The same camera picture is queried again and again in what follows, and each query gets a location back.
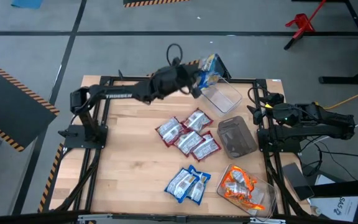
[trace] concrete floor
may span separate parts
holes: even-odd
[[[351,1],[358,13],[358,1]],[[38,10],[10,6],[0,0],[0,30],[71,31],[81,0],[48,0]],[[292,31],[284,24],[297,13],[310,15],[315,2],[269,0],[191,0],[176,4],[124,9],[120,1],[88,1],[79,31]],[[345,4],[328,3],[313,21],[317,31],[357,31]],[[69,36],[0,36],[0,67],[48,99]],[[23,213],[34,213],[71,113],[69,94],[83,75],[143,75],[166,64],[166,47],[183,47],[184,61],[218,53],[234,77],[281,79],[290,103],[318,101],[333,105],[358,94],[358,85],[320,85],[319,76],[352,76],[358,72],[358,37],[304,37],[289,51],[289,37],[226,36],[81,36],[76,37],[65,71],[52,122],[27,195]],[[358,99],[333,110],[354,114],[358,123]],[[358,129],[349,141],[328,139],[332,152],[358,154]],[[0,146],[0,215],[11,212],[32,146],[17,153]],[[334,156],[358,179],[358,158]],[[318,159],[309,148],[302,161]],[[351,178],[324,155],[321,170],[344,180]]]

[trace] clear plastic container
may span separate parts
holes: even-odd
[[[250,192],[249,194],[251,197],[248,197],[247,200],[251,201],[253,204],[257,204],[257,205],[263,207],[263,209],[257,210],[257,209],[246,207],[243,205],[244,203],[241,203],[241,200],[238,199],[237,197],[225,196],[226,189],[229,189],[229,188],[227,188],[227,186],[229,186],[229,184],[226,184],[226,183],[230,183],[230,184],[236,183],[237,185],[241,185],[243,188],[246,187],[249,190],[249,188],[247,187],[247,184],[245,184],[246,181],[244,179],[242,179],[243,180],[242,182],[238,181],[240,179],[239,176],[237,176],[233,182],[227,181],[224,184],[224,181],[226,180],[225,177],[227,177],[227,174],[237,168],[243,170],[251,181],[255,181],[255,183],[253,184],[254,189],[249,191]],[[219,181],[219,185],[216,189],[216,192],[218,193],[218,195],[222,196],[229,202],[233,203],[235,206],[239,207],[243,211],[247,212],[249,215],[255,217],[256,219],[258,219],[262,222],[268,220],[272,216],[273,209],[277,203],[277,199],[276,199],[277,193],[272,185],[266,183],[262,179],[256,177],[255,175],[248,173],[243,168],[238,167],[234,164],[228,165],[228,167],[224,171],[224,173],[221,177],[221,180]]]
[[[223,117],[234,110],[242,100],[241,93],[224,78],[220,78],[217,84],[205,88],[202,92],[207,103],[219,117]]]

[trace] wooden table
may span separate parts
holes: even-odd
[[[98,84],[100,76],[86,75],[82,86]],[[115,85],[131,85],[134,82],[114,82]],[[246,212],[235,207],[216,193],[216,186],[227,165],[235,164],[266,180],[264,158],[255,151],[238,159],[230,159],[224,150],[213,154],[204,161],[197,162],[193,157],[185,157],[174,146],[166,147],[154,130],[176,116],[180,121],[189,116],[197,107],[214,119],[214,123],[201,131],[211,131],[215,140],[221,145],[217,135],[218,123],[233,116],[242,116],[256,140],[257,126],[252,123],[252,115],[246,108],[253,103],[247,97],[251,84],[232,84],[241,94],[241,104],[229,115],[219,118],[202,100],[195,100],[190,95],[176,92],[164,100],[155,100],[147,106],[133,99],[111,100],[107,125],[108,141],[102,150],[98,174],[94,186],[92,212],[103,213],[137,213],[164,215],[227,215],[247,216]],[[267,80],[268,90],[283,93],[280,80]],[[83,161],[84,149],[73,149],[61,161],[57,181],[49,209],[57,208],[77,184]],[[296,162],[298,158],[292,153],[281,153],[282,165]],[[164,192],[164,188],[174,175],[182,168],[193,164],[198,170],[212,175],[206,186],[200,206],[191,200],[177,203],[174,197]],[[288,189],[296,198],[291,187]],[[88,186],[81,199],[80,208],[85,206]],[[278,210],[283,213],[280,191],[277,188]],[[306,201],[300,203],[310,213]]]

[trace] blue snack package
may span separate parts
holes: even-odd
[[[193,165],[190,165],[188,170],[193,175],[198,176],[199,180],[191,189],[191,191],[188,192],[187,197],[190,198],[192,201],[196,202],[198,205],[200,205],[203,199],[206,183],[208,183],[208,181],[210,180],[211,174],[207,174],[205,172],[199,172],[193,167]]]
[[[200,90],[205,89],[211,85],[217,84],[219,78],[223,75],[216,71],[216,63],[218,55],[212,54],[208,58],[200,60],[199,69],[201,70],[198,75],[197,83]]]
[[[188,170],[182,168],[179,173],[169,182],[165,188],[165,192],[172,194],[179,203],[182,203],[187,196],[187,193],[191,190],[198,181],[199,177],[192,174]]]

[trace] yellow and black caution tape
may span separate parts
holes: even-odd
[[[11,137],[9,137],[5,132],[3,132],[0,129],[0,137],[5,140],[8,144],[10,144],[14,149],[21,152],[24,150],[24,147],[21,146],[19,143],[17,143],[15,140],[13,140]]]
[[[197,64],[198,62],[200,62],[200,60],[194,60],[194,61],[191,61],[191,62],[186,63],[185,65],[195,65],[195,64]],[[147,76],[147,77],[152,77],[152,76],[154,75],[154,73],[155,73],[155,72],[150,73],[150,74],[147,74],[146,76]]]
[[[175,2],[185,2],[189,0],[149,0],[149,1],[138,1],[124,4],[124,7],[138,7],[138,6],[151,6],[156,4],[166,4]]]
[[[52,180],[55,177],[55,175],[57,175],[57,173],[56,173],[57,165],[60,161],[60,158],[63,156],[62,152],[63,152],[63,143],[60,143],[59,147],[57,148],[55,160],[53,161],[53,164],[52,164],[52,169],[50,170],[50,173],[49,173],[49,176],[47,179],[47,184],[45,185],[44,192],[42,192],[42,198],[40,201],[40,205],[38,206],[38,210],[37,210],[38,213],[41,213],[44,210],[45,201],[48,197],[48,194],[51,192],[50,186],[52,184]]]
[[[51,105],[48,101],[44,100],[41,96],[34,93],[32,90],[27,88],[24,84],[22,84],[20,81],[16,80],[14,77],[10,76],[10,74],[5,72],[1,68],[0,68],[0,75],[2,77],[4,77],[7,81],[9,81],[12,85],[16,86],[18,89],[22,90],[25,94],[27,94],[31,98],[33,98],[36,102],[40,103],[43,107],[48,109],[54,115],[56,115],[56,116],[59,115],[59,110],[56,109],[56,107],[54,105]]]

